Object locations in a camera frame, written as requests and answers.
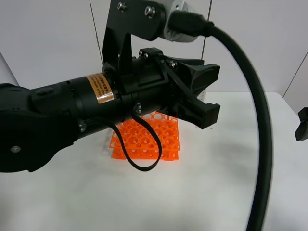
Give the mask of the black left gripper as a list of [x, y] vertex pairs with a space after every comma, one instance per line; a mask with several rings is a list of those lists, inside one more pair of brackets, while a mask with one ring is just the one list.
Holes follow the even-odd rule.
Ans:
[[139, 51], [133, 57], [133, 73], [140, 91], [126, 94], [116, 80], [116, 69], [108, 63], [102, 71], [117, 88], [125, 111], [140, 103], [142, 115], [159, 111], [205, 129], [218, 120], [219, 104], [204, 103], [199, 96], [208, 86], [217, 81], [220, 66], [204, 65], [202, 59], [187, 59], [165, 56], [157, 48]]

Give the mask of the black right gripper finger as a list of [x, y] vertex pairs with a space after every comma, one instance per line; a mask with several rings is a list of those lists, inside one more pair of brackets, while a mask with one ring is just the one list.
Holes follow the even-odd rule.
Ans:
[[300, 124], [295, 131], [297, 141], [304, 141], [308, 138], [308, 107], [304, 107], [298, 112]]

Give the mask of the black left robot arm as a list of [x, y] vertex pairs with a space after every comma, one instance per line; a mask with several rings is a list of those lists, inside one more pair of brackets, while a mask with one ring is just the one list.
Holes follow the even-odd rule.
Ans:
[[198, 95], [218, 78], [220, 67], [199, 59], [164, 56], [146, 48], [132, 58], [132, 73], [120, 75], [111, 64], [100, 73], [27, 89], [0, 86], [0, 170], [36, 171], [60, 150], [95, 132], [134, 120], [161, 138], [142, 118], [158, 111], [204, 129], [217, 122], [220, 106]]

